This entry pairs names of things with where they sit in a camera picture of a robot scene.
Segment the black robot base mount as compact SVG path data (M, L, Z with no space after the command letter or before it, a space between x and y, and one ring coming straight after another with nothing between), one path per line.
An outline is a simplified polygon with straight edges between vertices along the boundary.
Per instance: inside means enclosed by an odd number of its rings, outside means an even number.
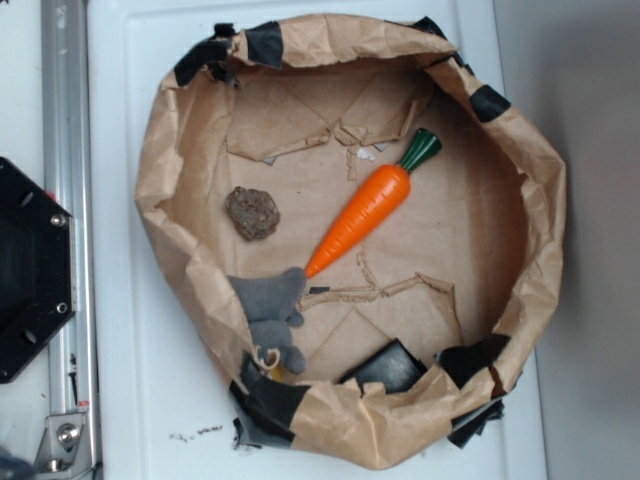
M1 382L13 382L74 314L71 215L1 159Z

